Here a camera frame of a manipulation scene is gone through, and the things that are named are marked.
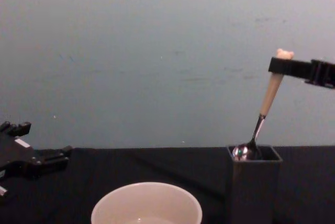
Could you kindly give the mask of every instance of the spoon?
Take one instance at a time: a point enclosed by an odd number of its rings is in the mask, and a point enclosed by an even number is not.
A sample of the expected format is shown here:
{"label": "spoon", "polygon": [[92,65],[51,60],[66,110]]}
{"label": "spoon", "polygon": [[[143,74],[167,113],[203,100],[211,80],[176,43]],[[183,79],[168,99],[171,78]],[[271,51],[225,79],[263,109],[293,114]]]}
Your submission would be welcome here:
{"label": "spoon", "polygon": [[[280,59],[287,59],[291,60],[294,56],[294,53],[291,51],[285,51],[283,49],[277,50],[277,58]],[[270,107],[272,105],[272,102],[274,100],[274,97],[276,96],[276,93],[278,91],[278,88],[283,80],[284,75],[272,73],[270,76],[269,85],[267,87],[267,91],[265,93],[265,97],[263,100],[263,104],[261,107],[261,111],[258,117],[258,121],[254,130],[254,133],[252,135],[252,139],[245,144],[240,144],[236,146],[232,151],[232,156],[234,160],[261,160],[262,154],[259,150],[259,148],[256,146],[256,140],[258,137],[258,134],[260,133],[260,130],[262,128],[262,125],[265,121],[265,118],[267,114],[269,113]]]}

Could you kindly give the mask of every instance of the cup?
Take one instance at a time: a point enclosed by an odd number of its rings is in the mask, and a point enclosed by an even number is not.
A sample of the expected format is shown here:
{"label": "cup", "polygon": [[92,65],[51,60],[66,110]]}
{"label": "cup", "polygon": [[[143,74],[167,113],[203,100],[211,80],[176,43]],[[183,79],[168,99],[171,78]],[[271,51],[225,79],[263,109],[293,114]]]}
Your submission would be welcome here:
{"label": "cup", "polygon": [[145,182],[112,191],[94,207],[92,224],[200,224],[202,209],[188,191]]}
{"label": "cup", "polygon": [[226,222],[271,224],[282,158],[270,145],[258,146],[263,160],[237,161],[227,147]]}

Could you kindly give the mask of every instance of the wooden handle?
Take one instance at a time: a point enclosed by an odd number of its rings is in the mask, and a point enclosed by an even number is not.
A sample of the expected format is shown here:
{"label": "wooden handle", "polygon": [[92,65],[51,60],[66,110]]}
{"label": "wooden handle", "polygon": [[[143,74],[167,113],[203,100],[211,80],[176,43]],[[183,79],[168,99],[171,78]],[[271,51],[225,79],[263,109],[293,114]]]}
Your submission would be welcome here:
{"label": "wooden handle", "polygon": [[[282,49],[277,50],[277,58],[289,59],[291,60],[294,56],[294,53],[291,51],[285,51]],[[261,115],[266,116],[270,110],[274,97],[278,91],[278,88],[283,80],[284,75],[272,73],[270,76],[269,85],[267,86],[267,91],[263,100],[261,107]]]}

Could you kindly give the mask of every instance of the black table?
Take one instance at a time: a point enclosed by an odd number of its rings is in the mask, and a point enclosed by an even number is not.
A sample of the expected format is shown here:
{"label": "black table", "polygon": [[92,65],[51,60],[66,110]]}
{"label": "black table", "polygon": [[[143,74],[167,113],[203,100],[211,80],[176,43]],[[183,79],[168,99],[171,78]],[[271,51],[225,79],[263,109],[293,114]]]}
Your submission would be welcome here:
{"label": "black table", "polygon": [[[273,223],[335,223],[335,147],[276,150],[284,163]],[[65,171],[1,182],[12,195],[0,205],[0,223],[89,224],[95,204],[113,189],[155,181],[191,192],[203,224],[222,224],[226,154],[225,148],[74,149]]]}

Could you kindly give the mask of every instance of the black container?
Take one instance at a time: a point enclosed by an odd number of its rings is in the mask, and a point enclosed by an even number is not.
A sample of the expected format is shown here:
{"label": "black container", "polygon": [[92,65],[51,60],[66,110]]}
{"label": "black container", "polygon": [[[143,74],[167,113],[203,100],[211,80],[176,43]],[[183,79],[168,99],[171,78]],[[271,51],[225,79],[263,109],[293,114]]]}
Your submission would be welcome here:
{"label": "black container", "polygon": [[227,147],[226,217],[228,224],[271,224],[278,176],[283,162],[268,145],[259,145],[263,160],[235,161]]}

